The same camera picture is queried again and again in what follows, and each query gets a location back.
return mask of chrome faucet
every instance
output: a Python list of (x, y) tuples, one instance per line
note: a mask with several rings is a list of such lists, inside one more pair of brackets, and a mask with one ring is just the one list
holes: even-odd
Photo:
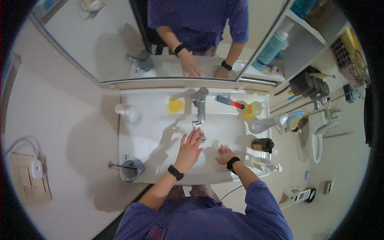
[(320, 109), (320, 100), (314, 99), (313, 104), (314, 104), (314, 110), (315, 111)]
[(197, 92), (191, 95), (192, 102), (197, 107), (197, 121), (192, 121), (192, 127), (195, 129), (196, 125), (200, 125), (205, 121), (205, 98), (209, 91), (205, 87), (201, 87)]

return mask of black wristband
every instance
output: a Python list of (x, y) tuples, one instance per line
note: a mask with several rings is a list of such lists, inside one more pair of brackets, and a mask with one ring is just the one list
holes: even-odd
[(177, 47), (175, 48), (174, 54), (177, 56), (177, 55), (179, 54), (179, 52), (180, 52), (181, 50), (183, 50), (184, 48), (185, 48), (184, 44), (183, 44), (183, 43), (180, 44), (179, 46), (177, 46)]
[(169, 166), (168, 172), (175, 176), (176, 180), (179, 181), (184, 177), (184, 174), (180, 173), (174, 166)]
[(221, 62), (221, 66), (224, 67), (225, 69), (227, 69), (228, 71), (231, 71), (231, 70), (232, 70), (232, 66), (229, 65), (229, 64), (227, 64), (227, 63), (225, 62), (225, 60)]
[(231, 172), (233, 172), (234, 174), (236, 174), (235, 173), (235, 171), (233, 170), (233, 164), (235, 163), (235, 162), (237, 162), (237, 161), (240, 161), (240, 159), (238, 158), (238, 157), (233, 157), (233, 158), (231, 158), (231, 160), (229, 160), (228, 162), (227, 162), (227, 169), (229, 170), (229, 171), (231, 171)]

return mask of gray cup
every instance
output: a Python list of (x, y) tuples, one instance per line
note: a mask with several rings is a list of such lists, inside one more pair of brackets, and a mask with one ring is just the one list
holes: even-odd
[(122, 166), (137, 168), (137, 169), (121, 168), (122, 172), (125, 175), (125, 181), (127, 182), (135, 181), (136, 177), (145, 169), (144, 164), (137, 158), (133, 158), (125, 161), (122, 164)]

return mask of foot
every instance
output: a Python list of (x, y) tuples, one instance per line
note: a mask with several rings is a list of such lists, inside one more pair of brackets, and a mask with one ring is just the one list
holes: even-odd
[(191, 197), (210, 197), (219, 203), (220, 198), (212, 190), (211, 185), (192, 185), (192, 190), (189, 192)]

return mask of bathroom sink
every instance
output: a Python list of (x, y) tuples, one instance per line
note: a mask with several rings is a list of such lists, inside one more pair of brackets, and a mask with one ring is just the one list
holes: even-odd
[[(196, 121), (197, 109), (189, 100), (190, 90), (186, 89), (143, 89), (123, 90), (122, 103), (131, 104), (143, 112), (142, 122), (137, 126), (120, 122), (119, 153), (120, 164), (124, 162), (123, 155), (140, 159), (145, 166), (135, 182), (155, 183), (166, 172), (169, 165), (174, 164), (180, 148), (183, 134), (192, 131), (192, 121)], [(215, 158), (218, 157), (220, 144), (229, 145), (236, 156), (241, 160), (250, 153), (256, 157), (263, 157), (270, 161), (270, 154), (253, 151), (250, 142), (244, 141), (245, 136), (252, 137), (247, 123), (240, 117), (235, 107), (215, 101), (214, 97), (221, 94), (230, 96), (235, 100), (236, 95), (246, 100), (266, 101), (268, 96), (249, 95), (244, 91), (229, 92), (229, 89), (209, 89), (206, 99), (205, 122), (197, 127), (205, 134), (206, 141), (200, 147), (204, 148), (195, 165), (189, 169), (179, 184), (197, 185), (231, 182), (238, 177), (220, 165)], [(177, 113), (168, 109), (168, 101), (177, 96), (185, 104), (185, 108)], [(258, 137), (270, 137), (270, 131), (265, 131)], [(265, 168), (250, 168), (259, 177), (267, 176)]]

